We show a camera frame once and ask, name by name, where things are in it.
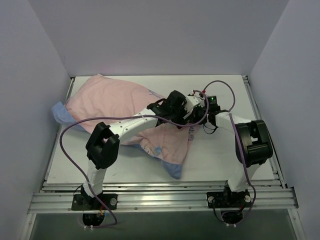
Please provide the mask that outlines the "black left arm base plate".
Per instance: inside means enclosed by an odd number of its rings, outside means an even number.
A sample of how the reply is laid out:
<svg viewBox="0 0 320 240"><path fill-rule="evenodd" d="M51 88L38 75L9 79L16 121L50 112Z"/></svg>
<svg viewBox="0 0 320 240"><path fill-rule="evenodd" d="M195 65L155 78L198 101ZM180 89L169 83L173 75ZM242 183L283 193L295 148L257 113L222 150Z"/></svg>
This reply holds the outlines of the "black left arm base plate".
<svg viewBox="0 0 320 240"><path fill-rule="evenodd" d="M114 193L101 193L99 199L110 209L116 210L118 204L118 195ZM73 196L72 211L93 211L106 210L106 208L95 198L85 198L82 194L77 193Z"/></svg>

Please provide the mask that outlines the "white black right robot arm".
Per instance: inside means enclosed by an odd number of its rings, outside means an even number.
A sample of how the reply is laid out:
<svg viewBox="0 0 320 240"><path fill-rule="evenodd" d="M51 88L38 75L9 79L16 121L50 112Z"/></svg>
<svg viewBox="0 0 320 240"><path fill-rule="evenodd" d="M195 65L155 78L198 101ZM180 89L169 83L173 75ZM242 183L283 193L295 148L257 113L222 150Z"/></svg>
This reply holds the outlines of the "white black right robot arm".
<svg viewBox="0 0 320 240"><path fill-rule="evenodd" d="M235 137L235 154L239 164L226 181L223 192L209 193L211 208L245 208L253 201L248 191L258 168L273 156L271 138L263 120L245 119L222 110L216 96L209 96L206 120L216 128L227 130Z"/></svg>

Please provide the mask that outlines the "blue printed pillowcase pink inside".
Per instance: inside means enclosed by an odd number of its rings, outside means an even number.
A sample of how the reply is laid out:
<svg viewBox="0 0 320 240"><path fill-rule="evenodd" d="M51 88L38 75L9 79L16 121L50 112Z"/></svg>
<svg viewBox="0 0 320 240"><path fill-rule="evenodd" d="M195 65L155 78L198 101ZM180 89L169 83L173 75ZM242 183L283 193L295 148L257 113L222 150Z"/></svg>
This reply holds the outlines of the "blue printed pillowcase pink inside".
<svg viewBox="0 0 320 240"><path fill-rule="evenodd" d="M136 115L160 99L162 95L140 84L97 74L91 76L64 106L74 119L69 125L83 119L112 117L104 121L109 125L115 122L114 118ZM177 128L164 123L138 133L123 144L159 159L172 178L180 179L183 162L198 129L197 126Z"/></svg>

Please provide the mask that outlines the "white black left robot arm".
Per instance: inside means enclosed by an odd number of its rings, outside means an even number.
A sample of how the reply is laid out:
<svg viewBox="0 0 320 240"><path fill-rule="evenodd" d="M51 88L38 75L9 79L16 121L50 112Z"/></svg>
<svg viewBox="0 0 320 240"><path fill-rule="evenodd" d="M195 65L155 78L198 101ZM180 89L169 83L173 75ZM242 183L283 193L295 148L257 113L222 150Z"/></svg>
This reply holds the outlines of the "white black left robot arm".
<svg viewBox="0 0 320 240"><path fill-rule="evenodd" d="M88 170L80 194L90 210L100 206L103 182L107 168L118 158L119 147L138 133L155 128L169 120L179 125L188 123L188 117L201 101L194 95L185 96L174 90L168 98L149 104L129 119L106 125L98 123L86 143Z"/></svg>

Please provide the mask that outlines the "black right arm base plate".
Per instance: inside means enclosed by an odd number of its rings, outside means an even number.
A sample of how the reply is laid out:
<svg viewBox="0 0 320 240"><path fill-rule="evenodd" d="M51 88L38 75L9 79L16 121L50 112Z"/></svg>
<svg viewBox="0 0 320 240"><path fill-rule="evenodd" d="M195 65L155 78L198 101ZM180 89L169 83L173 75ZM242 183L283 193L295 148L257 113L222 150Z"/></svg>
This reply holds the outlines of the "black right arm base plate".
<svg viewBox="0 0 320 240"><path fill-rule="evenodd" d="M248 191L222 192L213 191L206 193L207 206L213 208L248 208L252 204L252 198Z"/></svg>

